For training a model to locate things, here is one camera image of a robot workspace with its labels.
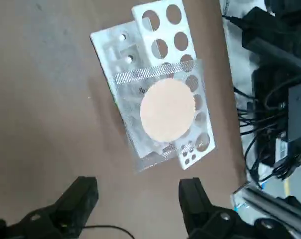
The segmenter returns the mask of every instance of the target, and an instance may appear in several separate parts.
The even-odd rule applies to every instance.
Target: cardboard surface
[[[89,224],[136,238],[186,238],[181,178],[199,177],[215,204],[245,180],[219,3],[184,2],[203,59],[216,149],[187,171],[170,160],[133,170],[124,126],[89,34],[133,20],[140,0],[0,1],[0,218],[14,223],[55,202],[78,175],[98,178]],[[81,238],[127,238],[88,230]]]

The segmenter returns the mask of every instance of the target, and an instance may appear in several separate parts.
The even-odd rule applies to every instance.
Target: electronics
[[[242,29],[242,47],[267,61],[301,72],[301,14],[280,19],[258,7],[242,19],[224,16]]]
[[[257,7],[242,19],[223,16],[242,29],[242,47],[260,56],[252,75],[255,96],[247,97],[253,107],[238,109],[240,127],[253,126],[241,135],[255,134],[244,158],[256,144],[255,162],[246,167],[259,187],[271,176],[286,179],[301,165],[301,1],[268,0],[266,6],[275,16]],[[260,163],[273,169],[262,179]]]

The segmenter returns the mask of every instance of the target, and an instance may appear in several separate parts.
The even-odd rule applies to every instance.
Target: circular hole
[[[127,64],[131,64],[133,60],[134,60],[134,57],[132,55],[127,56],[125,59]]]
[[[175,35],[174,44],[175,44],[175,47],[178,50],[180,50],[180,51],[186,50],[186,48],[188,47],[188,38],[187,38],[187,36],[183,32],[178,32]]]
[[[206,122],[206,115],[203,112],[199,112],[195,117],[195,125],[198,127],[204,126]]]
[[[171,64],[168,62],[163,63],[163,65],[166,65],[167,67],[171,66]],[[173,77],[174,77],[174,73],[169,73],[167,75],[162,76],[161,78],[165,79],[165,78],[173,78]]]
[[[194,67],[194,62],[192,61],[192,57],[188,54],[186,55],[183,55],[180,59],[180,62],[186,62],[186,61],[190,61],[190,62],[187,62],[185,64],[182,64],[182,69],[183,71],[185,72],[189,72],[192,70],[192,68]]]
[[[160,20],[154,11],[146,11],[142,15],[142,24],[149,31],[156,31],[159,28]]]
[[[190,133],[190,129],[188,129],[188,130],[181,136],[181,138],[187,137],[189,133]]]
[[[203,105],[203,100],[200,95],[194,95],[194,99],[195,99],[195,108],[197,111],[197,110],[201,109],[201,107]]]
[[[127,39],[127,36],[126,36],[126,34],[122,33],[118,39],[119,39],[119,41],[125,41]]]
[[[186,79],[186,85],[190,88],[191,92],[198,88],[198,79],[194,75],[189,75]]]
[[[181,12],[176,5],[170,5],[167,8],[166,16],[168,21],[173,25],[177,25],[181,21]]]
[[[151,45],[152,54],[158,59],[164,59],[168,54],[168,46],[164,40],[157,39]]]
[[[199,152],[204,152],[210,144],[210,137],[207,133],[202,133],[196,140],[196,149]]]

